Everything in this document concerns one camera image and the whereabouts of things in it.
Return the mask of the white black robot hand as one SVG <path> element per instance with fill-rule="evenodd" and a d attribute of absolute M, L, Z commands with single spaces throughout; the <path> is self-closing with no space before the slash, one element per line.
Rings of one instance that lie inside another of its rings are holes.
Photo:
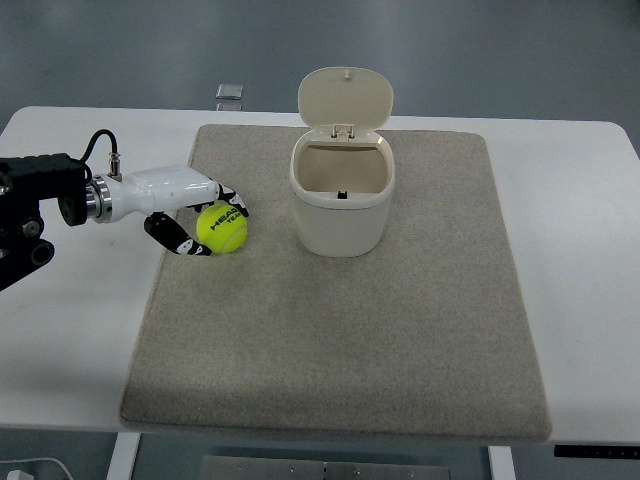
<path fill-rule="evenodd" d="M 144 229 L 164 248 L 178 255 L 209 256 L 213 253 L 171 218 L 171 212 L 192 208 L 199 215 L 213 205 L 248 210 L 235 190 L 186 166 L 135 172 L 117 180 L 96 176 L 87 188 L 88 216 L 98 223 L 112 223 L 140 212 Z"/>

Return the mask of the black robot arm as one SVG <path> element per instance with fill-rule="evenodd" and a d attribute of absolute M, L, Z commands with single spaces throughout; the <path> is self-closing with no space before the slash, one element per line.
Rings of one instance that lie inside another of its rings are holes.
<path fill-rule="evenodd" d="M 109 172 L 103 177 L 88 165 L 98 139 L 110 140 Z M 89 218 L 113 219 L 113 196 L 109 179 L 120 181 L 120 154 L 116 136 L 107 129 L 96 131 L 79 159 L 66 153 L 3 158 L 1 160 L 1 288 L 16 284 L 48 264 L 54 245 L 43 239 L 45 222 L 40 202 L 55 199 L 69 226 Z"/>

